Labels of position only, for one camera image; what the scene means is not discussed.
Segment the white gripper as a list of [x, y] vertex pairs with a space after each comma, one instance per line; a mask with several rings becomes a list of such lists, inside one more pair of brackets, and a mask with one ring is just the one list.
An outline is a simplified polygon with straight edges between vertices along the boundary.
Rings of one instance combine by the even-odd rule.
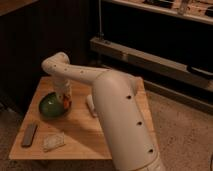
[[[53, 87], [59, 100], [64, 100], [65, 98], [67, 98], [68, 100], [71, 99], [71, 85], [68, 79], [54, 78]], [[96, 118], [97, 113], [93, 104], [91, 94], [86, 97], [86, 104], [92, 117]]]

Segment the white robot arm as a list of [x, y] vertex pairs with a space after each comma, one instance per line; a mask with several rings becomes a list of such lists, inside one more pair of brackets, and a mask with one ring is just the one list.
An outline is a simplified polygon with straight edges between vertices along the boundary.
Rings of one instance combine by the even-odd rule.
[[71, 106], [72, 80], [92, 86], [91, 102], [118, 171], [166, 171], [135, 99], [134, 76], [72, 65], [63, 52], [46, 58], [42, 69], [52, 76], [57, 100], [65, 108]]

